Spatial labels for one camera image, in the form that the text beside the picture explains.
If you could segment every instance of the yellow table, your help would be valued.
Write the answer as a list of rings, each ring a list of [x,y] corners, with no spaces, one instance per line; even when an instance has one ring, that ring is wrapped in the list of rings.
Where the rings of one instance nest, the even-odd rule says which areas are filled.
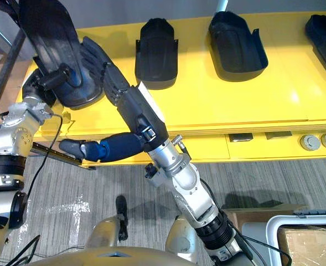
[[[298,137],[326,131],[326,70],[313,52],[304,26],[313,13],[246,14],[249,28],[260,29],[269,65],[258,77],[232,83],[218,78],[210,55],[208,26],[211,17],[169,21],[179,39],[178,76],[165,90],[151,90],[171,136],[186,136],[195,161],[274,160],[326,157],[326,148],[309,152]],[[144,23],[78,29],[80,38],[98,42],[131,84],[135,43]],[[70,113],[60,137],[99,140],[128,131],[106,98]],[[49,141],[57,127],[48,121],[35,141]],[[263,132],[292,130],[281,140],[264,139]],[[250,142],[231,143],[225,134],[256,132]],[[138,155],[115,163],[146,163]]]

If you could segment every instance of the black glove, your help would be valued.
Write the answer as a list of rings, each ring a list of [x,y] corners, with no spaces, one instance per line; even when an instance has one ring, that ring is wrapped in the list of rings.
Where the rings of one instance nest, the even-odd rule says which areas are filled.
[[[104,88],[109,101],[117,106],[121,96],[130,87],[121,71],[101,47],[88,37],[80,45],[82,64],[89,70],[96,85]]]

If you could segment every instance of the gray carpet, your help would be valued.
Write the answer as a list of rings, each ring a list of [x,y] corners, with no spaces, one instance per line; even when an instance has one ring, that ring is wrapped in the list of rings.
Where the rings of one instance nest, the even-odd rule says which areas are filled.
[[[26,191],[42,159],[28,158]],[[326,209],[326,160],[196,166],[223,208],[266,207],[283,202]],[[14,257],[37,234],[42,236],[37,249],[40,254],[84,245],[95,224],[115,214],[119,194],[127,198],[130,220],[129,238],[121,245],[163,250],[179,212],[165,188],[154,188],[144,180],[144,166],[88,171],[48,159],[30,197],[26,224],[11,233],[2,258]],[[199,255],[200,265],[211,265],[202,247]]]

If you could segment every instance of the black cable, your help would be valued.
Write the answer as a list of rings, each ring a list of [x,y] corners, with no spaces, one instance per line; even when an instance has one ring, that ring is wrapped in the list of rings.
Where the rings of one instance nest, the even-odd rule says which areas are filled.
[[[84,249],[84,247],[76,245],[76,246],[73,246],[73,247],[66,248],[66,249],[64,249],[64,250],[62,250],[62,251],[60,251],[58,253],[53,254],[53,255],[43,255],[43,254],[38,254],[38,253],[35,253],[34,255],[37,256],[37,257],[40,257],[40,258],[50,258],[50,257],[57,256],[59,254],[62,254],[62,253],[66,252],[66,251],[68,251],[70,249]]]
[[[69,248],[66,248],[58,253],[55,253],[55,254],[52,254],[52,255],[45,255],[45,254],[39,254],[39,253],[34,253],[34,256],[36,257],[39,257],[39,258],[50,258],[50,257],[54,257],[54,256],[57,256],[61,253],[64,253],[70,249],[84,249],[85,247],[83,245],[74,245],[72,247],[69,247]],[[6,258],[0,258],[0,262],[2,263],[8,263],[9,262],[9,259],[6,259]]]
[[[56,141],[56,139],[57,139],[57,137],[58,137],[58,135],[59,135],[59,132],[60,132],[61,127],[62,127],[62,124],[63,124],[63,117],[62,117],[62,116],[57,115],[57,114],[53,114],[53,116],[57,116],[57,117],[59,117],[60,120],[61,120],[61,122],[60,122],[60,125],[59,125],[59,127],[58,127],[57,133],[56,133],[56,135],[55,135],[55,137],[54,137],[54,139],[53,139],[53,141],[52,141],[50,147],[48,148],[48,151],[47,151],[47,153],[46,153],[46,155],[45,155],[45,158],[44,158],[43,161],[42,161],[41,166],[39,167],[39,169],[37,170],[37,172],[36,172],[34,178],[32,179],[32,182],[31,182],[31,185],[30,185],[30,188],[29,188],[29,192],[28,192],[28,198],[30,197],[30,194],[31,194],[32,188],[33,188],[33,186],[34,186],[35,180],[36,180],[36,178],[37,178],[37,175],[38,175],[39,172],[41,171],[42,167],[45,165],[45,162],[46,162],[46,160],[47,160],[48,154],[50,153],[50,151],[51,151],[51,149],[52,149],[52,147],[53,147],[53,145],[54,145],[54,142]]]
[[[214,203],[216,204],[216,206],[217,206],[217,209],[218,209],[218,211],[220,212],[220,213],[222,213],[222,210],[221,210],[221,208],[219,207],[219,205],[218,205],[218,203],[217,203],[217,201],[216,201],[216,198],[215,198],[215,196],[214,196],[214,193],[213,193],[213,191],[212,191],[212,189],[210,188],[210,186],[207,184],[207,182],[206,181],[204,181],[202,178],[200,178],[200,180],[201,180],[201,182],[205,185],[205,187],[207,188],[207,190],[209,191],[209,193],[210,193],[210,195],[211,195],[211,198],[212,198],[212,200],[214,201]],[[269,244],[266,244],[266,243],[264,243],[264,242],[261,242],[261,241],[258,241],[258,240],[256,240],[256,239],[253,239],[253,238],[251,238],[251,237],[247,237],[247,236],[245,236],[245,235],[243,235],[243,234],[241,234],[240,233],[240,231],[233,225],[233,223],[230,221],[230,220],[228,220],[228,224],[230,225],[230,226],[232,226],[232,228],[236,231],[236,233],[245,241],[245,243],[256,253],[256,255],[261,259],[261,262],[262,262],[262,264],[263,265],[267,265],[266,264],[266,262],[265,262],[265,260],[263,259],[263,257],[261,256],[261,254],[255,249],[255,247],[253,246],[253,245],[251,245],[250,244],[250,242],[248,241],[248,239],[250,240],[250,241],[253,241],[253,242],[255,242],[255,243],[258,243],[258,244],[260,244],[260,245],[264,245],[265,247],[267,247],[267,248],[270,248],[270,249],[273,249],[273,250],[275,250],[275,251],[277,251],[277,252],[279,252],[280,254],[283,254],[283,255],[285,255],[287,258],[288,258],[288,263],[287,263],[287,266],[290,266],[291,264],[292,264],[292,258],[291,258],[291,256],[289,256],[289,254],[287,254],[286,252],[284,252],[284,251],[282,251],[282,250],[280,250],[280,249],[278,249],[278,248],[276,248],[276,247],[273,247],[273,246],[271,246],[271,245],[269,245]]]
[[[280,252],[281,254],[283,254],[283,255],[285,255],[287,257],[287,259],[288,259],[287,266],[291,266],[292,265],[292,258],[291,258],[291,256],[288,253],[286,253],[286,252],[282,251],[281,249],[278,249],[278,248],[276,248],[276,247],[274,247],[272,245],[269,245],[269,244],[266,244],[266,243],[261,242],[259,240],[253,239],[251,237],[247,237],[247,236],[244,236],[244,237],[246,239],[250,240],[250,241],[253,241],[253,242],[257,243],[257,244],[263,245],[263,246],[265,246],[265,247],[267,247],[269,249],[273,249],[273,250],[275,250],[277,252]]]
[[[35,247],[37,246],[37,243],[39,242],[39,240],[40,240],[40,235],[38,235],[34,239],[32,239],[10,262],[8,262],[8,264],[6,264],[6,266],[14,266],[14,263],[21,257],[22,254],[24,254],[26,252],[26,250],[29,249],[29,247],[31,247],[31,245],[33,243],[36,243]]]
[[[15,262],[14,264],[13,264],[13,266],[18,266],[18,265],[20,265],[21,263],[21,265],[23,265],[23,264],[27,264],[27,260],[28,260],[28,257],[26,256],[26,257],[23,257],[23,258],[21,258],[20,260],[18,260],[17,262]]]
[[[236,233],[241,237],[241,239],[255,252],[255,254],[261,260],[263,266],[267,266],[267,263],[265,259],[262,257],[262,255],[257,251],[257,249],[252,244],[250,244],[250,242],[245,238],[245,236],[240,233],[240,231],[234,226],[234,224],[229,220],[228,220],[228,224],[236,231]]]
[[[30,254],[30,256],[28,256],[28,259],[26,260],[26,264],[30,263],[30,261],[31,261],[32,258],[34,257],[34,254],[35,254],[36,247],[37,247],[37,244],[38,244],[38,243],[39,243],[39,242],[36,241],[35,244],[34,244],[34,246],[32,247],[31,254]]]
[[[211,198],[212,200],[214,201],[214,203],[216,204],[217,206],[217,209],[220,213],[223,213],[222,209],[219,207],[218,203],[217,203],[217,200],[216,200],[216,197],[214,196],[214,193],[211,189],[211,187],[207,184],[206,181],[204,181],[202,178],[200,178],[201,182],[205,185],[205,187],[207,188],[207,190],[209,191],[210,195],[211,195]],[[254,246],[252,246],[250,244],[250,242],[248,240],[246,240],[244,238],[244,236],[239,232],[239,230],[228,220],[228,224],[236,231],[236,233],[241,237],[241,239],[255,252],[255,254],[260,258],[262,264],[264,266],[267,266],[264,258],[262,257],[262,255],[256,250],[256,248]]]
[[[187,150],[186,147],[183,148],[183,149],[181,149],[181,151],[182,151],[183,153],[187,154],[187,155],[191,158],[191,156],[190,156],[190,154],[189,154],[189,151]]]

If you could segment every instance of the white plastic bin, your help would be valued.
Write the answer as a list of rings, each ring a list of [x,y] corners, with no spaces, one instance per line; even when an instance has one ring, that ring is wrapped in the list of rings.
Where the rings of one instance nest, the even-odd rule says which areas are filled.
[[[326,215],[277,215],[272,217],[267,223],[247,222],[242,225],[242,233],[248,237],[255,238],[256,240],[265,242],[276,248],[278,246],[277,230],[280,226],[292,226],[292,225],[326,225]],[[253,246],[260,252],[265,259],[267,265],[281,266],[281,257],[279,252],[271,250],[257,243],[253,243]]]

